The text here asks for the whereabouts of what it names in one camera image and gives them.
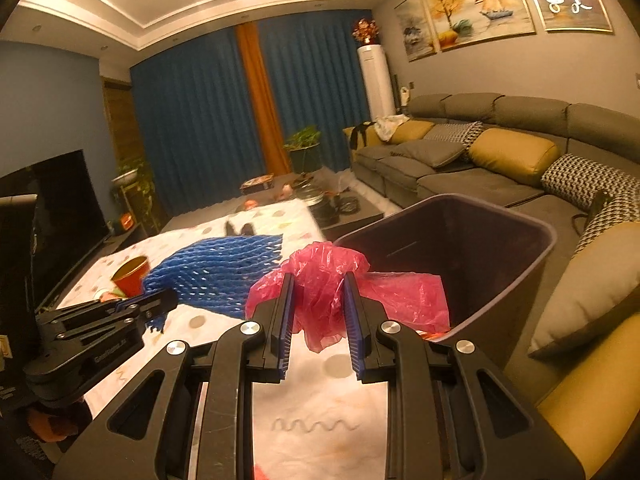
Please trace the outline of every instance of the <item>polka dot tablecloth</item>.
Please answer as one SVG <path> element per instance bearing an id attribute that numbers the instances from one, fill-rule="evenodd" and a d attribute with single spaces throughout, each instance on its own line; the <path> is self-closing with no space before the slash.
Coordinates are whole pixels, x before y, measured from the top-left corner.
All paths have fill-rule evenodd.
<path id="1" fill-rule="evenodd" d="M 256 234 L 282 234 L 283 259 L 309 243 L 324 241 L 308 209 L 298 200 L 228 219 L 237 231 L 250 222 Z M 110 277 L 130 258 L 144 254 L 155 267 L 198 240 L 224 236 L 226 220 L 170 231 L 100 259 L 61 308 L 91 301 L 101 290 L 111 290 Z M 169 314 L 164 333 L 147 330 L 145 347 L 85 395 L 92 413 L 99 413 L 172 340 L 182 339 L 192 346 L 204 344 L 217 340 L 239 322 L 179 305 Z M 314 354 L 306 348 L 303 334 L 293 336 L 287 379 L 280 384 L 254 385 L 254 460 L 260 471 L 269 480 L 375 480 L 384 478 L 385 455 L 386 384 L 363 385 L 356 380 L 346 340 Z"/>

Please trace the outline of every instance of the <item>blue curtain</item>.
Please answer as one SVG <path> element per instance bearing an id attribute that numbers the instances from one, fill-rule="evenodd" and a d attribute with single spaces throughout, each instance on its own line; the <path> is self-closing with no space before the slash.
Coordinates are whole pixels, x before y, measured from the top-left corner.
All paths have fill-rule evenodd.
<path id="1" fill-rule="evenodd" d="M 131 79 L 146 158 L 169 213 L 235 197 L 265 173 L 232 28 L 144 60 Z"/>
<path id="2" fill-rule="evenodd" d="M 260 46 L 285 137 L 309 124 L 322 132 L 322 159 L 349 167 L 343 128 L 370 118 L 358 44 L 351 36 L 370 10 L 304 12 L 258 22 Z"/>

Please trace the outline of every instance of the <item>gray trash bin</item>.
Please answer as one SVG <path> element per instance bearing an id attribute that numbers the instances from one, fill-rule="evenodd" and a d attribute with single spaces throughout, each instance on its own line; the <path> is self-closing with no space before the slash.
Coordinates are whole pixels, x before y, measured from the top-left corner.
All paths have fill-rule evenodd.
<path id="1" fill-rule="evenodd" d="M 437 339 L 475 343 L 504 368 L 556 243 L 548 224 L 474 198 L 436 195 L 343 236 L 372 272 L 442 277 L 453 329 Z"/>

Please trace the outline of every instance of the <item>dark shoe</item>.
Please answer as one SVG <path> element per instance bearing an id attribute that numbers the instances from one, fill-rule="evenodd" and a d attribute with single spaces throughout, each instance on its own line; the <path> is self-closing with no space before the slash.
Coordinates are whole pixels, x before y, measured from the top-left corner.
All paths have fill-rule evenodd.
<path id="1" fill-rule="evenodd" d="M 231 222 L 229 220 L 227 220 L 225 222 L 225 235 L 226 236 L 238 236 L 238 233 L 236 233 L 236 230 L 231 225 Z"/>
<path id="2" fill-rule="evenodd" d="M 255 236 L 254 226 L 251 224 L 244 224 L 240 230 L 242 236 Z"/>

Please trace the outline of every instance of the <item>orange curtain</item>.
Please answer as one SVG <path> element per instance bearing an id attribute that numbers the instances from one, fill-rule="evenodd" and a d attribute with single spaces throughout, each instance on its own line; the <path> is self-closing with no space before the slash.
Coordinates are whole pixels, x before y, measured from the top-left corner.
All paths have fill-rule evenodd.
<path id="1" fill-rule="evenodd" d="M 257 25 L 254 22 L 237 25 L 236 37 L 254 106 L 255 123 L 258 127 L 267 171 L 276 175 L 290 173 L 289 157 L 282 147 L 284 138 L 280 120 L 262 59 Z"/>

